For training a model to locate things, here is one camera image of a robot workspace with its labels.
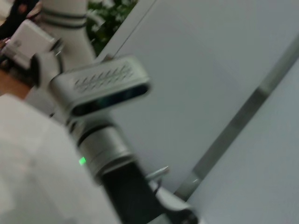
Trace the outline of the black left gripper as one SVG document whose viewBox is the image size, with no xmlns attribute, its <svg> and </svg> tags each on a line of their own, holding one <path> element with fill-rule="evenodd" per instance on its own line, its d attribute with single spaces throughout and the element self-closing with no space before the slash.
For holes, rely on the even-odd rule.
<svg viewBox="0 0 299 224">
<path fill-rule="evenodd" d="M 100 179 L 123 224 L 148 224 L 165 213 L 173 224 L 199 223 L 195 209 L 168 190 L 160 188 L 155 196 L 134 162 L 107 171 Z"/>
</svg>

